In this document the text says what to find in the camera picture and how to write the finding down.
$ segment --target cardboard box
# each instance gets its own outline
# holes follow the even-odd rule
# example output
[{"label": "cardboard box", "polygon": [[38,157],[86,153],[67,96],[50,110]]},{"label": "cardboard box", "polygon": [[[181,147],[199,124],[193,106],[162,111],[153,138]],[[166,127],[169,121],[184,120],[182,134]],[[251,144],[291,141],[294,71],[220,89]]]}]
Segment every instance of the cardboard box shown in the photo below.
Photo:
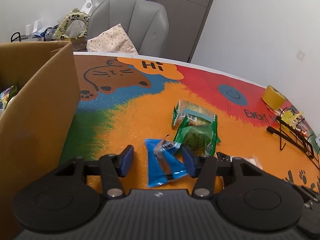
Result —
[{"label": "cardboard box", "polygon": [[0,87],[19,93],[0,117],[0,239],[20,226],[12,199],[58,166],[80,89],[72,45],[66,41],[0,44]]}]

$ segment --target table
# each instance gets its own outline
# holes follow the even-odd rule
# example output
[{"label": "table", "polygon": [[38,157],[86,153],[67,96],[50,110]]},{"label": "table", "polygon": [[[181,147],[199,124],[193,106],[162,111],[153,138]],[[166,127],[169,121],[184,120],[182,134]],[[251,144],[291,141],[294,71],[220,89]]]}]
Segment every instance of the table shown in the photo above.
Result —
[{"label": "table", "polygon": [[[146,138],[161,139],[171,128],[172,110],[179,99],[218,115],[221,143],[216,151],[231,156],[256,157],[262,169],[281,179],[320,190],[319,170],[306,155],[266,132],[278,128],[275,115],[261,96],[265,90],[248,80],[214,69],[168,59],[96,52],[75,52],[81,99],[61,155],[86,160],[119,154],[128,144],[135,159],[124,189],[147,188]],[[283,107],[292,106],[286,101]],[[185,176],[159,189],[193,188],[196,179]],[[88,184],[101,190],[100,178]]]}]

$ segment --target yellow tape roll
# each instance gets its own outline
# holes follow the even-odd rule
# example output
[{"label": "yellow tape roll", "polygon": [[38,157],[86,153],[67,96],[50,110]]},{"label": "yellow tape roll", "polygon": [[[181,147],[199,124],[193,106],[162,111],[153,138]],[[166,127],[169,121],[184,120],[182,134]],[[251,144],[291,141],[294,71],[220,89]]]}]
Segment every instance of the yellow tape roll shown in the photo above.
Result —
[{"label": "yellow tape roll", "polygon": [[261,98],[268,106],[270,106],[274,110],[278,110],[286,100],[283,94],[281,94],[278,90],[270,85],[267,86]]}]

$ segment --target door frame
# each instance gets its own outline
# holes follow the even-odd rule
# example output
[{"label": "door frame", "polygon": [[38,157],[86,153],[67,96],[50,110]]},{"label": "door frame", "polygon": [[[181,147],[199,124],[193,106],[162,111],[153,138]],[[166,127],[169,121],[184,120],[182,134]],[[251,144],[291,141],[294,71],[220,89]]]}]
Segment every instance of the door frame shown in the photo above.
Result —
[{"label": "door frame", "polygon": [[196,50],[196,47],[197,47],[197,45],[198,45],[198,42],[199,42],[201,33],[202,33],[202,31],[203,31],[203,28],[204,28],[204,24],[205,24],[205,22],[206,22],[206,20],[207,20],[209,11],[210,11],[210,9],[211,9],[212,3],[213,3],[213,0],[209,0],[209,3],[208,3],[208,6],[207,6],[206,11],[205,11],[205,13],[204,13],[204,17],[203,17],[203,20],[202,20],[202,22],[201,22],[201,25],[200,25],[200,28],[199,28],[199,31],[198,31],[198,34],[197,34],[195,43],[193,44],[191,53],[190,53],[190,55],[189,55],[188,63],[190,63],[191,60],[192,60],[193,54],[194,54],[194,52],[195,52],[195,50]]}]

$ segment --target green painted area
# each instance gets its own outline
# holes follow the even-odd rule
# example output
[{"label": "green painted area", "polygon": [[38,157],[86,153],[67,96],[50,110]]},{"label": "green painted area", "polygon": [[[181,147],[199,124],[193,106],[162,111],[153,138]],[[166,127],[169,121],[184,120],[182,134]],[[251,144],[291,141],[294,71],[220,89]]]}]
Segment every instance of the green painted area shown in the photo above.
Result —
[{"label": "green painted area", "polygon": [[106,145],[105,140],[96,136],[113,128],[112,117],[109,109],[78,111],[73,117],[59,164],[74,156],[82,156],[86,161],[94,160],[94,155]]}]

